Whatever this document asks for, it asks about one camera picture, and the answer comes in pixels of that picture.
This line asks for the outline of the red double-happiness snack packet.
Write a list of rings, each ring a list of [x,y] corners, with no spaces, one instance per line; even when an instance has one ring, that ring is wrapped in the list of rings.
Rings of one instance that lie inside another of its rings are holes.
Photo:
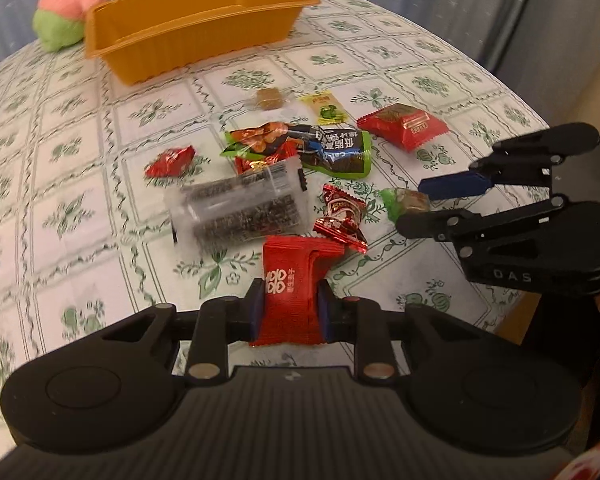
[[[317,284],[346,252],[323,237],[270,236],[263,245],[265,295],[257,346],[324,342]]]

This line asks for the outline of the yellow green candy packet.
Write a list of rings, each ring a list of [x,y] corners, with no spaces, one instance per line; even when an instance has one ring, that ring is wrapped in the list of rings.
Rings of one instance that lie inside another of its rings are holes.
[[[319,126],[345,124],[349,115],[330,91],[307,93],[300,101],[309,107]]]

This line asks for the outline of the clear tube of dark snacks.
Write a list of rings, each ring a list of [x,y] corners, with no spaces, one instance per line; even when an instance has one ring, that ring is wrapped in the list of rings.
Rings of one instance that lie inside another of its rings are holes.
[[[211,254],[271,235],[309,229],[309,193],[292,156],[237,176],[170,188],[164,196],[175,245]]]

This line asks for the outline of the green-wrapped brown candy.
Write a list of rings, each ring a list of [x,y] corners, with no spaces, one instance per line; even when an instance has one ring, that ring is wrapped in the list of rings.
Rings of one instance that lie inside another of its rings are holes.
[[[396,223],[404,214],[420,214],[430,211],[426,194],[408,188],[384,188],[379,192],[391,222]]]

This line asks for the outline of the dark red foil candy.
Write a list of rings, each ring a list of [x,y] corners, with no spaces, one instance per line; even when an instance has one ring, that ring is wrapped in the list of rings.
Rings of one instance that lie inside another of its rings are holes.
[[[323,185],[322,197],[325,213],[315,220],[313,231],[366,254],[368,243],[361,230],[366,203],[332,184]]]

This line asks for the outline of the large red snack packet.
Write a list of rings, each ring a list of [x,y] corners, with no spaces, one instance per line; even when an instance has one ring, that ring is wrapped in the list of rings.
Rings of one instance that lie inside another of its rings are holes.
[[[414,152],[422,144],[450,131],[446,123],[433,114],[402,103],[362,116],[356,125],[407,152]]]

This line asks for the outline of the small red candy packet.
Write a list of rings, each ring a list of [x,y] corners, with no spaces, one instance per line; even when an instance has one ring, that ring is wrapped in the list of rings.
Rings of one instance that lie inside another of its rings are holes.
[[[184,148],[168,148],[160,153],[144,170],[148,179],[177,178],[192,164],[196,155],[191,145]]]

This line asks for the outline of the floral green white tablecloth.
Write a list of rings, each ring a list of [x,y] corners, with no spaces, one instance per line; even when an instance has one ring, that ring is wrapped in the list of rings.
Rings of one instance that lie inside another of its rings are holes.
[[[196,152],[190,183],[229,176],[228,130],[265,122],[253,92],[326,90],[351,118],[396,103],[449,126],[413,153],[375,139],[370,174],[343,181],[364,200],[365,254],[329,272],[338,294],[385,309],[419,301],[490,330],[510,289],[465,280],[454,250],[407,240],[380,193],[416,188],[489,154],[543,119],[501,81],[432,32],[368,0],[318,0],[279,44],[126,86],[81,47],[29,44],[0,64],[0,391],[17,367],[160,301],[182,310],[241,295],[262,272],[262,246],[186,256],[171,238],[163,183],[145,167],[166,148]],[[0,410],[0,459],[14,441]]]

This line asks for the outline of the red foil snack under sausage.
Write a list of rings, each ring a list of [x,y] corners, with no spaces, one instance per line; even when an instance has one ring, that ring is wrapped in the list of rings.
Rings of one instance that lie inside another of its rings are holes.
[[[294,140],[286,140],[273,154],[259,155],[247,151],[240,152],[234,159],[235,168],[238,174],[244,174],[247,171],[256,171],[267,166],[272,166],[276,162],[282,162],[285,159],[298,155],[298,143]]]

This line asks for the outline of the clear-wrapped brown candy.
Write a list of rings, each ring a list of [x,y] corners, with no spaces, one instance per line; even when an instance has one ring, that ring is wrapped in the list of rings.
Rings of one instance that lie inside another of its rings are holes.
[[[294,99],[294,92],[290,89],[266,87],[258,89],[246,102],[247,110],[280,110]]]

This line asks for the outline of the orange plastic tray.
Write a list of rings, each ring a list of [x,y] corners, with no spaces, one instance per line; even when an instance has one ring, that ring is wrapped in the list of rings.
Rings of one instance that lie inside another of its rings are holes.
[[[128,86],[196,63],[287,38],[321,0],[109,0],[86,14],[87,58]]]

